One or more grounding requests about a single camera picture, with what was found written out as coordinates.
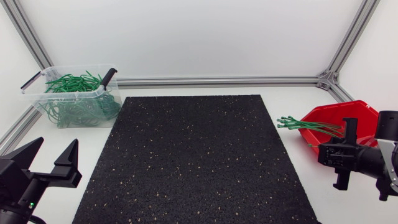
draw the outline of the clear plastic bin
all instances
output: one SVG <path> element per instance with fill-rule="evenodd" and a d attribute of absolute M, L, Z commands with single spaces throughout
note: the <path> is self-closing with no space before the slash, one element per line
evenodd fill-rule
<path fill-rule="evenodd" d="M 95 91 L 47 92 L 51 82 L 66 74 L 102 78 Z M 49 67 L 34 75 L 21 87 L 22 98 L 29 100 L 58 128 L 112 127 L 122 106 L 114 65 Z"/>

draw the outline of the bundle of zip ties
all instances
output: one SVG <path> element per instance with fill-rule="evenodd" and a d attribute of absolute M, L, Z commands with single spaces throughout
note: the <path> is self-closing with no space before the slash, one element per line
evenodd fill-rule
<path fill-rule="evenodd" d="M 281 117 L 280 119 L 277 119 L 277 121 L 281 123 L 277 125 L 278 128 L 288 128 L 289 130 L 300 128 L 311 129 L 314 131 L 328 134 L 333 137 L 342 137 L 344 135 L 344 133 L 341 131 L 342 127 L 335 124 L 328 124 L 324 122 L 298 121 L 292 116 L 288 116 L 287 118 Z"/>
<path fill-rule="evenodd" d="M 72 74 L 64 75 L 58 80 L 47 82 L 46 93 L 69 93 L 97 90 L 102 82 L 100 75 L 87 74 L 75 77 Z M 96 126 L 102 121 L 115 118 L 121 105 L 114 100 L 109 91 L 94 98 L 56 99 L 49 100 L 40 106 L 47 112 L 49 119 L 59 128 L 75 126 Z"/>

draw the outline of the white table surface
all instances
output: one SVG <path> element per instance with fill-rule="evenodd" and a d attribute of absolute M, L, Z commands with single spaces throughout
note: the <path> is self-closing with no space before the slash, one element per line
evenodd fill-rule
<path fill-rule="evenodd" d="M 164 88 L 121 90 L 127 96 L 193 96 L 260 94 L 274 122 L 281 116 L 303 118 L 314 107 L 336 103 L 326 92 L 315 87 L 253 87 L 253 88 Z M 398 197 L 379 201 L 376 180 L 363 174 L 351 173 L 348 191 L 332 187 L 337 175 L 331 167 L 317 162 L 297 130 L 277 129 L 305 189 L 318 221 L 334 223 L 395 223 Z M 30 170 L 50 172 L 54 160 L 75 139 L 79 140 L 78 169 L 83 177 L 77 189 L 50 187 L 44 193 L 34 215 L 48 224 L 71 223 L 85 192 L 97 160 L 111 128 L 57 129 L 42 116 L 23 138 L 20 146 L 42 136 L 44 143 Z"/>

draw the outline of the robotic arm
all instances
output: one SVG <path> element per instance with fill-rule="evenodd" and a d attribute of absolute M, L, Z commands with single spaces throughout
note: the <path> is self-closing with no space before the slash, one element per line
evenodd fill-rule
<path fill-rule="evenodd" d="M 54 162 L 49 174 L 31 172 L 30 167 L 43 138 L 0 157 L 0 223 L 45 224 L 32 215 L 47 187 L 76 188 L 81 179 L 77 169 L 78 141 L 74 140 Z"/>
<path fill-rule="evenodd" d="M 338 190 L 347 190 L 351 171 L 360 172 L 377 179 L 379 200 L 386 201 L 389 195 L 398 196 L 398 111 L 380 111 L 375 138 L 379 148 L 356 143 L 356 118 L 345 118 L 343 138 L 331 138 L 319 145 L 318 162 L 334 167 L 338 174 Z"/>

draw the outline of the aluminum frame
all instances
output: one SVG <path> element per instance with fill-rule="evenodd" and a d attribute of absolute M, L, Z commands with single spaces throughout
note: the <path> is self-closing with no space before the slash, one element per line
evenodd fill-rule
<path fill-rule="evenodd" d="M 10 20 L 41 69 L 53 63 L 30 24 L 19 0 L 0 0 Z M 330 65 L 319 75 L 313 77 L 226 77 L 226 78 L 158 78 L 118 80 L 120 89 L 129 88 L 197 88 L 197 87 L 235 87 L 235 86 L 316 86 L 330 93 L 337 102 L 352 101 L 354 98 L 339 84 L 340 70 L 363 30 L 368 24 L 380 0 L 363 0 L 343 41 Z M 0 156 L 12 151 L 26 132 L 40 117 L 32 106 L 15 122 L 0 139 Z"/>

